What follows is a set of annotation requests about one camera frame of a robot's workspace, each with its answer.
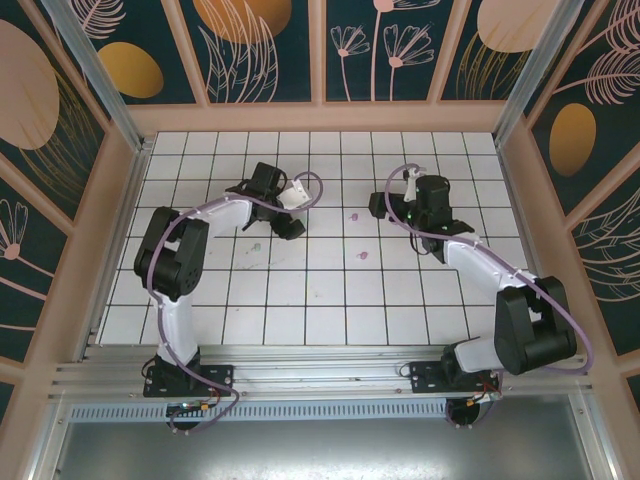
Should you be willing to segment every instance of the pink flower line drawing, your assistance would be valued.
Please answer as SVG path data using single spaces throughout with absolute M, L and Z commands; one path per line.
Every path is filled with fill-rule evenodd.
M 9 205 L 9 202 L 6 199 L 3 198 L 0 200 L 0 259 L 8 261 L 17 260 L 28 267 L 53 278 L 53 273 L 34 265 L 20 256 L 20 244 L 24 238 L 28 218 L 29 209 L 20 202 L 16 202 L 15 208 L 12 211 L 11 205 Z M 0 277 L 0 283 L 39 300 L 44 301 L 47 299 L 46 295 L 12 282 L 9 279 Z M 8 325 L 0 325 L 0 327 L 11 328 L 14 330 L 31 329 L 31 327 L 15 327 Z
M 371 101 L 376 101 L 376 53 L 378 50 L 378 32 L 383 13 L 394 10 L 419 10 L 434 7 L 440 0 L 373 0 L 373 6 L 378 11 L 376 25 L 373 29 L 373 53 L 371 54 Z
M 398 25 L 384 29 L 384 46 L 391 65 L 391 81 L 389 83 L 389 100 L 393 101 L 393 79 L 396 68 L 420 65 L 433 61 L 434 50 L 427 47 L 431 44 L 429 28 L 406 27 L 398 38 Z
M 358 28 L 347 27 L 342 32 L 341 27 L 333 27 L 331 29 L 331 40 L 340 55 L 340 65 L 342 66 L 342 81 L 344 83 L 344 92 L 347 95 L 347 101 L 351 101 L 349 95 L 349 86 L 347 84 L 347 74 L 344 68 L 344 59 L 352 55 L 360 55 L 371 49 L 369 42 L 365 43 L 366 36 L 362 31 L 362 25 Z

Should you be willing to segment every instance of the purple cable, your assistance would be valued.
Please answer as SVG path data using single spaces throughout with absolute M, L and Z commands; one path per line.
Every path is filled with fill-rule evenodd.
M 415 164 L 415 163 L 407 163 L 406 165 L 401 165 L 400 167 L 396 168 L 393 172 L 391 172 L 391 175 L 389 175 L 389 178 L 387 178 L 387 182 L 386 182 L 385 187 L 384 187 L 384 203 L 385 203 L 385 206 L 387 207 L 387 211 L 389 212 L 389 215 L 391 215 L 391 218 L 393 218 L 393 220 L 395 221 L 395 223 L 398 226 L 404 228 L 406 231 L 408 231 L 410 233 L 413 233 L 414 235 L 417 235 L 419 237 L 432 238 L 434 240 L 444 240 L 444 241 L 451 240 L 452 237 L 450 237 L 448 235 L 439 235 L 439 234 L 436 234 L 436 233 L 426 233 L 426 232 L 421 232 L 420 230 L 416 230 L 414 228 L 411 228 L 409 225 L 407 225 L 406 223 L 402 222 L 398 218 L 396 213 L 393 211 L 393 208 L 391 207 L 391 199 L 389 197 L 389 195 L 391 193 L 391 181 L 393 180 L 393 178 L 396 175 L 398 175 L 398 173 L 400 173 L 403 170 L 408 170 L 410 168 L 415 168 L 417 170 L 421 169 L 420 166 Z M 581 367 L 575 368 L 575 369 L 544 367 L 545 370 L 549 370 L 549 371 L 552 371 L 552 372 L 555 372 L 555 373 L 568 374 L 568 375 L 583 375 L 583 374 L 587 373 L 591 369 L 591 366 L 593 365 L 593 348 L 591 346 L 591 342 L 589 341 L 589 338 L 587 337 L 587 334 L 584 332 L 584 330 L 582 330 L 582 328 L 580 328 L 580 325 L 578 325 L 578 323 L 574 320 L 574 318 L 571 316 L 571 314 L 569 312 L 567 312 L 567 310 L 565 310 L 565 308 L 562 305 L 560 305 L 558 302 L 556 302 L 544 290 L 542 290 L 540 287 L 538 287 L 535 283 L 533 283 L 527 277 L 525 277 L 524 275 L 521 275 L 520 274 L 520 272 L 521 272 L 520 269 L 513 268 L 511 265 L 509 265 L 509 263 L 507 263 L 505 260 L 503 260 L 499 255 L 497 255 L 496 253 L 494 253 L 492 250 L 490 250 L 489 248 L 485 247 L 481 243 L 476 243 L 476 242 L 473 242 L 473 241 L 471 241 L 469 239 L 466 239 L 466 238 L 463 238 L 463 237 L 456 237 L 455 241 L 459 242 L 459 243 L 464 243 L 465 245 L 469 245 L 470 247 L 473 247 L 476 250 L 480 250 L 480 252 L 484 253 L 487 257 L 495 260 L 498 264 L 500 264 L 500 266 L 505 268 L 507 270 L 507 272 L 509 272 L 509 274 L 515 276 L 515 278 L 517 278 L 518 280 L 524 282 L 524 284 L 527 285 L 528 287 L 530 287 L 534 292 L 536 292 L 536 294 L 539 295 L 540 298 L 544 299 L 549 305 L 551 305 L 551 307 L 553 307 L 554 310 L 556 310 L 558 313 L 560 313 L 560 315 L 562 315 L 564 317 L 564 319 L 567 322 L 569 322 L 569 325 L 571 325 L 571 327 L 578 334 L 578 336 L 582 340 L 582 343 L 585 346 L 585 349 L 587 350 L 587 361 L 585 362 L 585 364 L 582 365 Z
M 162 344 L 167 349 L 167 352 L 169 352 L 169 356 L 173 359 L 174 362 L 176 362 L 176 365 L 178 367 L 180 367 L 187 375 L 190 375 L 191 377 L 195 378 L 199 382 L 204 383 L 205 385 L 213 387 L 213 388 L 215 388 L 217 390 L 222 390 L 222 391 L 225 391 L 225 392 L 232 393 L 235 396 L 235 398 L 231 402 L 231 404 L 229 404 L 227 407 L 225 407 L 218 415 L 213 417 L 211 420 L 208 420 L 206 422 L 200 423 L 199 425 L 195 426 L 191 430 L 178 430 L 175 427 L 174 422 L 173 422 L 175 416 L 172 415 L 171 418 L 169 419 L 169 425 L 171 426 L 171 429 L 173 430 L 174 433 L 181 432 L 183 435 L 189 435 L 190 433 L 197 433 L 197 432 L 200 432 L 202 430 L 205 430 L 206 428 L 211 427 L 212 425 L 216 424 L 218 422 L 218 420 L 220 420 L 227 413 L 229 413 L 229 411 L 233 407 L 236 406 L 236 404 L 240 400 L 240 394 L 238 393 L 237 390 L 234 390 L 231 387 L 228 387 L 226 385 L 222 385 L 220 383 L 212 382 L 208 378 L 204 378 L 202 375 L 199 375 L 196 372 L 194 372 L 193 370 L 191 370 L 189 367 L 187 367 L 184 363 L 182 363 L 180 361 L 180 359 L 176 355 L 176 352 L 174 352 L 173 349 L 171 348 L 171 345 L 169 345 L 169 341 L 167 340 L 167 334 L 164 331 L 164 325 L 163 325 L 163 322 L 162 322 L 162 310 L 163 310 L 162 299 L 160 298 L 160 295 L 156 294 L 156 292 L 153 291 L 153 288 L 152 288 L 153 273 L 155 272 L 156 264 L 158 263 L 158 257 L 160 256 L 160 252 L 162 251 L 162 248 L 164 247 L 165 242 L 169 238 L 169 235 L 171 235 L 171 232 L 173 232 L 173 230 L 178 226 L 178 224 L 180 222 L 182 222 L 185 218 L 187 218 L 187 217 L 189 217 L 191 215 L 197 214 L 201 210 L 204 210 L 204 209 L 207 209 L 207 208 L 210 208 L 210 207 L 214 207 L 214 206 L 216 206 L 218 204 L 226 203 L 229 200 L 249 200 L 252 203 L 255 203 L 257 205 L 260 205 L 262 207 L 265 207 L 265 208 L 268 208 L 270 210 L 273 210 L 275 212 L 280 212 L 280 213 L 306 212 L 310 208 L 314 207 L 320 201 L 320 198 L 322 198 L 322 194 L 324 193 L 324 185 L 322 183 L 322 179 L 317 174 L 315 174 L 314 172 L 302 172 L 302 173 L 299 173 L 298 175 L 296 175 L 294 177 L 294 180 L 299 180 L 303 176 L 313 177 L 315 180 L 318 181 L 318 185 L 319 185 L 318 195 L 316 195 L 316 197 L 313 199 L 312 202 L 310 202 L 308 205 L 306 205 L 304 207 L 294 208 L 292 210 L 286 210 L 284 208 L 275 207 L 273 205 L 270 205 L 270 204 L 268 204 L 266 202 L 263 202 L 262 200 L 258 200 L 257 198 L 246 197 L 244 195 L 239 195 L 237 193 L 230 193 L 230 194 L 225 195 L 225 196 L 223 196 L 221 198 L 217 198 L 215 200 L 212 200 L 210 202 L 205 203 L 204 205 L 201 205 L 199 207 L 194 207 L 191 210 L 188 210 L 188 211 L 182 213 L 178 218 L 176 218 L 174 221 L 172 221 L 169 224 L 167 229 L 162 234 L 162 237 L 160 237 L 160 240 L 158 241 L 158 245 L 156 246 L 156 249 L 153 251 L 153 255 L 151 256 L 151 262 L 149 263 L 149 271 L 147 272 L 147 291 L 149 292 L 149 295 L 151 295 L 151 297 L 158 303 L 158 333 L 160 334 L 160 339 L 162 340 Z

